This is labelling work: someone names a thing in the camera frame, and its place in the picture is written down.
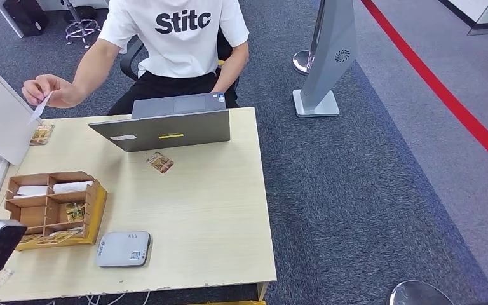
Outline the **person's right hand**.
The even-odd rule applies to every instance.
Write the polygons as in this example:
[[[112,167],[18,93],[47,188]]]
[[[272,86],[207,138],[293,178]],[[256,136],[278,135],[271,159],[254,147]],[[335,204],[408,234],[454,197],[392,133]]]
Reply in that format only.
[[[72,83],[52,74],[25,81],[22,94],[30,105],[38,106],[47,101],[46,106],[60,109],[75,107],[86,98]]]

